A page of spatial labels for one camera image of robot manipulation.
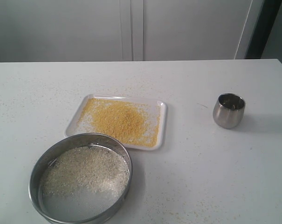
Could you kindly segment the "stainless steel cup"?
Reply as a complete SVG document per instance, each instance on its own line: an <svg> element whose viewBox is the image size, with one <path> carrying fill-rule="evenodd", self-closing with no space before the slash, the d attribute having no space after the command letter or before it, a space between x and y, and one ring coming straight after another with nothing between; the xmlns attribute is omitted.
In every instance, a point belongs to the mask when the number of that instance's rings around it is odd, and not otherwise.
<svg viewBox="0 0 282 224"><path fill-rule="evenodd" d="M213 109L214 122L225 128L231 129L240 124L246 107L245 100L233 93L221 94Z"/></svg>

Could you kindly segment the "round steel mesh sieve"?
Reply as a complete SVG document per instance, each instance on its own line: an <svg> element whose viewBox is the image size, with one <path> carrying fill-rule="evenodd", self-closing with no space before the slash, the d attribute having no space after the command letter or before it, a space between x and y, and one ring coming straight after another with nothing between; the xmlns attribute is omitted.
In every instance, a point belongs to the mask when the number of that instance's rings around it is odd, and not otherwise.
<svg viewBox="0 0 282 224"><path fill-rule="evenodd" d="M44 152L28 192L35 210L52 224L101 224L120 209L131 180L132 161L122 143L82 133Z"/></svg>

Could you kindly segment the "yellow and white grain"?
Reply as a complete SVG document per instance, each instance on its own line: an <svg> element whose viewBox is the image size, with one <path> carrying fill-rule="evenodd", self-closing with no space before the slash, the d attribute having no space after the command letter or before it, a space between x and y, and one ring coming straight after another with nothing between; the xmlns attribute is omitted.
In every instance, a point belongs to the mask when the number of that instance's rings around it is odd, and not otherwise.
<svg viewBox="0 0 282 224"><path fill-rule="evenodd" d="M42 190L45 195L69 196L86 189L92 193L122 194L129 179L128 165L113 150L77 147L61 154L45 171Z"/></svg>

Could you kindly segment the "white rectangular plastic tray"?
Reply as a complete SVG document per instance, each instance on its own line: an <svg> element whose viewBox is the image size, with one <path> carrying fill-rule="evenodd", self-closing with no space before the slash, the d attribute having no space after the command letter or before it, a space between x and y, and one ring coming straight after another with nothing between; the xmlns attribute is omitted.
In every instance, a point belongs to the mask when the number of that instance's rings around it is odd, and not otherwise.
<svg viewBox="0 0 282 224"><path fill-rule="evenodd" d="M166 118L166 111L167 111L167 106L164 102L160 100L154 100L154 99L146 99L146 98L132 98L132 97L118 97L118 96L109 96L109 95L101 95L101 94L89 94L87 95L79 108L77 109L76 113L74 114L72 120L70 121L68 127L66 128L65 131L65 137L70 137L76 134L81 134L82 132L79 132L76 130L76 125L77 121L80 117L80 114L84 108L84 106L87 103L88 99L91 98L104 98L104 99L112 99L112 100L119 100L119 101L124 101L124 102L133 102L133 103L141 103L141 104L149 104L150 106L160 106L160 111L159 111L159 126L158 126L158 141L155 146L153 147L140 147L140 146L134 146L134 145L129 145L129 144L123 144L125 147L128 148L134 148L134 149L139 149L139 150L155 150L159 148L162 143L163 143L163 135L164 135L164 127L165 127L165 118Z"/></svg>

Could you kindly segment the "yellow millet grains pile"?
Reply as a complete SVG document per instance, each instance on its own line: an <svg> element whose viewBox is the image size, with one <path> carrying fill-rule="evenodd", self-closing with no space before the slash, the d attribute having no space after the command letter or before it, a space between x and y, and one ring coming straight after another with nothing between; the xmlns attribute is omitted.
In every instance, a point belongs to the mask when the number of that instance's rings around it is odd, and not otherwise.
<svg viewBox="0 0 282 224"><path fill-rule="evenodd" d="M158 141L160 106L91 98L77 121L82 133L102 133L123 144L153 147Z"/></svg>

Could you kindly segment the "white cabinet with doors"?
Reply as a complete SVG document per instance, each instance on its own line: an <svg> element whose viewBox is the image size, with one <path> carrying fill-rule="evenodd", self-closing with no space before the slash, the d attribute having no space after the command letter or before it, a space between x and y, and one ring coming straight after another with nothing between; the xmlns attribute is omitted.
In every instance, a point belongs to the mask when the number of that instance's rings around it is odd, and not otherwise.
<svg viewBox="0 0 282 224"><path fill-rule="evenodd" d="M261 0L0 0L0 62L243 59Z"/></svg>

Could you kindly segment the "dark vertical post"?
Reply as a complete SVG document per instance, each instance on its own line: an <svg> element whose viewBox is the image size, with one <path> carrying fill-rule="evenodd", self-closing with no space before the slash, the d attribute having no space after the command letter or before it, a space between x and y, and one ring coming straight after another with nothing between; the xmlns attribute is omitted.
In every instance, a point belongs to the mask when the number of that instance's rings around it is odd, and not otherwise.
<svg viewBox="0 0 282 224"><path fill-rule="evenodd" d="M282 62L282 0L263 2L245 58Z"/></svg>

